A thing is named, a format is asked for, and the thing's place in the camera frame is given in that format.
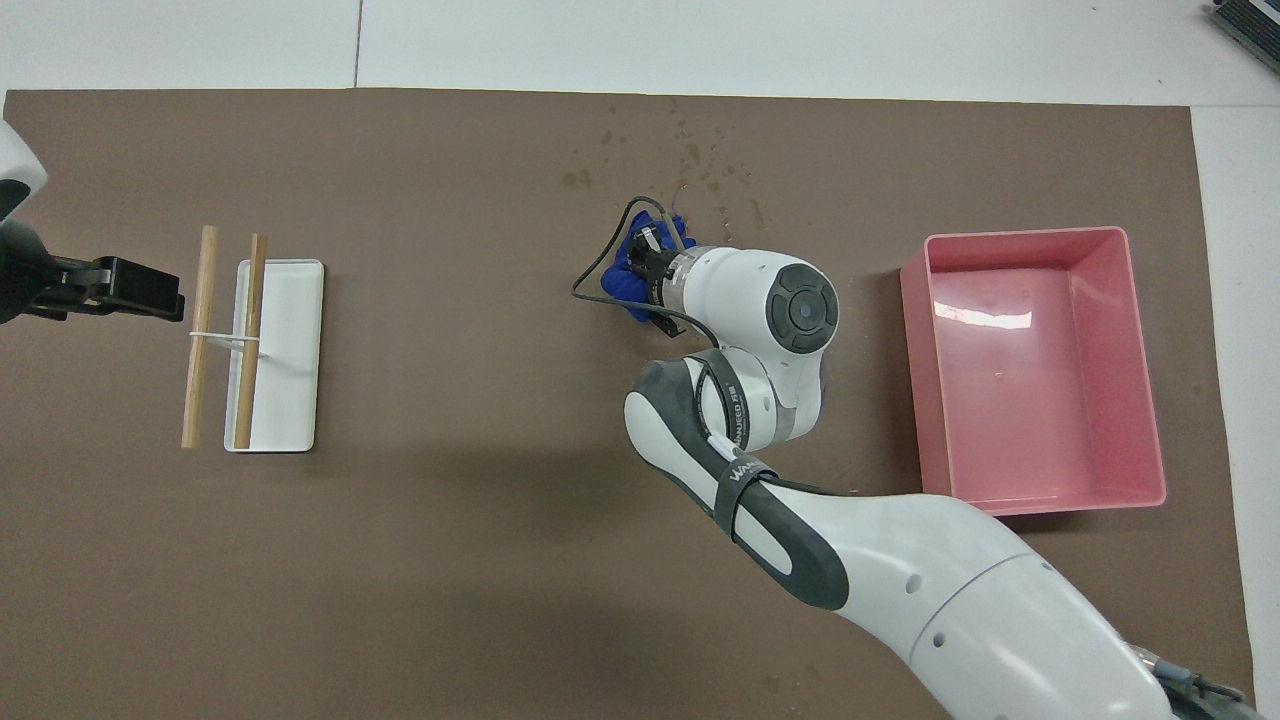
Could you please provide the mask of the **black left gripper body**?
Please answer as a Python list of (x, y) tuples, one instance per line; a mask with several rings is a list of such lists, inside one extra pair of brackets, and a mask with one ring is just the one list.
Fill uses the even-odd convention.
[(1, 323), (24, 314), (51, 284), (51, 255), (38, 233), (22, 222), (1, 228)]

